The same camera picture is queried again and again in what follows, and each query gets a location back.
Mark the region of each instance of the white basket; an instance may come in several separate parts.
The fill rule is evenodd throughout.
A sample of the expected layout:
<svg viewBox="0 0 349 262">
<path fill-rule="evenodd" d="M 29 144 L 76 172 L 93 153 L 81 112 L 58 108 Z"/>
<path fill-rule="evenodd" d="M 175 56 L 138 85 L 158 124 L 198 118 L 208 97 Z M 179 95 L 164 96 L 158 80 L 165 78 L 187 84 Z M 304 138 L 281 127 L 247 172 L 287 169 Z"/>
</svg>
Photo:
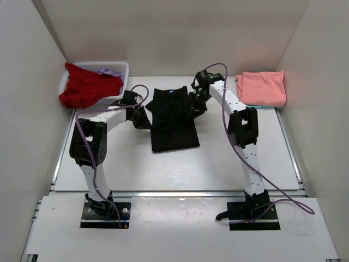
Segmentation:
<svg viewBox="0 0 349 262">
<path fill-rule="evenodd" d="M 110 70 L 113 70 L 115 72 L 121 73 L 121 79 L 124 82 L 124 86 L 121 88 L 121 93 L 118 96 L 112 96 L 112 97 L 104 97 L 101 100 L 97 102 L 97 104 L 111 104 L 119 99 L 121 99 L 124 95 L 124 91 L 127 88 L 127 80 L 129 78 L 129 65 L 125 62 L 81 62 L 81 63 L 74 63 L 74 65 L 78 67 L 83 67 L 86 70 L 96 72 L 99 69 L 102 69 L 103 67 L 106 67 Z M 69 81 L 69 72 L 66 71 L 61 85 L 59 87 L 59 94 L 62 94 L 67 89 L 67 83 Z"/>
</svg>

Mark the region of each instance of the white table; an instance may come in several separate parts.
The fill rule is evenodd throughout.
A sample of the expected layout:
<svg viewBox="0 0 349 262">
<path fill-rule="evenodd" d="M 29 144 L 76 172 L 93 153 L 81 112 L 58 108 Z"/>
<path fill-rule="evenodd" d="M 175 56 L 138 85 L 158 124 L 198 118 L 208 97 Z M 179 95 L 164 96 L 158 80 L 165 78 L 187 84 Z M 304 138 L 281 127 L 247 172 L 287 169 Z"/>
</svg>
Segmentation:
<svg viewBox="0 0 349 262">
<path fill-rule="evenodd" d="M 136 84 L 148 86 L 151 93 L 147 104 L 153 98 L 154 88 L 178 89 L 186 85 L 190 91 L 192 80 L 192 76 L 136 77 L 129 78 L 127 89 Z M 236 91 L 234 77 L 228 78 L 228 86 Z M 143 96 L 146 94 L 141 87 L 136 91 Z M 212 98 L 207 107 L 208 111 L 195 120 L 199 148 L 154 154 L 149 130 L 136 130 L 131 122 L 111 130 L 104 161 L 110 188 L 122 191 L 244 190 L 242 166 L 227 141 L 221 106 Z M 147 111 L 147 114 L 151 120 L 151 112 Z M 69 156 L 74 125 L 75 122 L 59 167 L 56 191 L 87 191 L 82 171 Z M 299 189 L 275 110 L 259 109 L 258 125 L 260 170 L 282 189 Z"/>
<path fill-rule="evenodd" d="M 79 228 L 82 193 L 45 196 L 28 240 L 37 262 L 283 261 L 337 259 L 317 199 L 298 198 L 316 212 L 277 204 L 281 230 L 229 231 L 225 198 L 132 198 L 130 227 Z"/>
</svg>

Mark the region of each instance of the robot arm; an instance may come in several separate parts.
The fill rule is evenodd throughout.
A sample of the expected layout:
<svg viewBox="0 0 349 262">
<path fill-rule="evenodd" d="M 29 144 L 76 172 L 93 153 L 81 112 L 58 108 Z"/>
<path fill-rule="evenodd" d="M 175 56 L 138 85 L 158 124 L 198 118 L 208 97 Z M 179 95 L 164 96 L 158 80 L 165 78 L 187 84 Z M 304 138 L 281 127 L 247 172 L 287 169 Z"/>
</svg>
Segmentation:
<svg viewBox="0 0 349 262">
<path fill-rule="evenodd" d="M 125 91 L 123 99 L 113 103 L 108 109 L 137 104 L 137 98 L 137 93 Z M 90 119 L 79 118 L 97 166 L 95 184 L 91 158 L 76 126 L 73 132 L 69 154 L 83 171 L 88 186 L 88 193 L 85 197 L 91 209 L 101 217 L 107 217 L 110 213 L 110 204 L 105 199 L 112 201 L 112 192 L 106 183 L 103 170 L 103 162 L 107 154 L 107 133 L 127 120 L 133 121 L 137 129 L 147 129 L 151 126 L 143 106 L 104 112 Z"/>
<path fill-rule="evenodd" d="M 213 97 L 225 108 L 225 113 L 230 116 L 228 124 L 229 139 L 235 145 L 238 153 L 255 170 L 259 170 L 256 143 L 258 137 L 257 110 L 249 108 L 242 103 L 231 90 L 226 89 L 223 101 L 224 78 L 221 74 L 208 74 L 206 70 L 196 74 L 192 87 L 195 90 L 189 93 L 190 107 L 194 117 L 207 111 L 206 101 Z M 246 208 L 251 214 L 255 210 L 266 208 L 270 204 L 268 191 L 262 177 L 242 163 L 244 173 L 244 188 Z M 228 213 L 222 213 L 217 219 L 227 217 Z"/>
</svg>

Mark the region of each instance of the folded pink towel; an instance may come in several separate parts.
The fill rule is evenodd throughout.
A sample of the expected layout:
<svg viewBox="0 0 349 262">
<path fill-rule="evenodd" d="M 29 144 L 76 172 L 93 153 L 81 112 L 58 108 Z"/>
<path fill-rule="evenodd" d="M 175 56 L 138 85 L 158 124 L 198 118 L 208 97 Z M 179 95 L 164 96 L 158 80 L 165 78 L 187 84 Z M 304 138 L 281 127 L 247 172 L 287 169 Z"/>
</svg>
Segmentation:
<svg viewBox="0 0 349 262">
<path fill-rule="evenodd" d="M 238 98 L 246 105 L 282 107 L 286 103 L 283 78 L 284 71 L 237 75 Z"/>
</svg>

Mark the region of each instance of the red garment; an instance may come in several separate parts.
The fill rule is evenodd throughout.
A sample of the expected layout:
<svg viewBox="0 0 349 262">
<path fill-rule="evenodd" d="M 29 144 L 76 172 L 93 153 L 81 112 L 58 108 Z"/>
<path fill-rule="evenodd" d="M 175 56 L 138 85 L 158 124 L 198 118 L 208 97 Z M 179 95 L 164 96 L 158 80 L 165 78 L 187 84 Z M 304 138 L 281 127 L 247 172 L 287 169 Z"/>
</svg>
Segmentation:
<svg viewBox="0 0 349 262">
<path fill-rule="evenodd" d="M 59 96 L 66 108 L 87 108 L 103 97 L 118 96 L 124 83 L 118 76 L 100 75 L 65 63 L 69 72 L 67 89 Z"/>
</svg>

